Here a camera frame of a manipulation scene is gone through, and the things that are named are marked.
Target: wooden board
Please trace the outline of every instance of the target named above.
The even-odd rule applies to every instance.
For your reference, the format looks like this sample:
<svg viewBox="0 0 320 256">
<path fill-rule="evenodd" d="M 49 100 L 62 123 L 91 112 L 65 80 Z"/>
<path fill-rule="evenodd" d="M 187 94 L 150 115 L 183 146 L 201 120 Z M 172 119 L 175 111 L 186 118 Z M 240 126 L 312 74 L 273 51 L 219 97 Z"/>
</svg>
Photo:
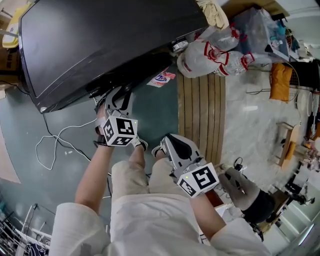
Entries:
<svg viewBox="0 0 320 256">
<path fill-rule="evenodd" d="M 184 77 L 184 136 L 192 140 L 192 87 L 191 79 Z"/>
<path fill-rule="evenodd" d="M 199 147 L 200 134 L 200 88 L 199 78 L 192 78 L 192 141 Z"/>
<path fill-rule="evenodd" d="M 208 118 L 209 118 L 209 96 L 208 96 L 208 76 L 203 75 L 199 78 L 200 87 L 200 134 L 199 150 L 202 155 L 207 153 L 208 143 Z"/>
<path fill-rule="evenodd" d="M 214 165 L 220 164 L 225 131 L 226 79 L 214 74 L 186 78 L 178 73 L 179 134 L 199 147 Z"/>
</svg>

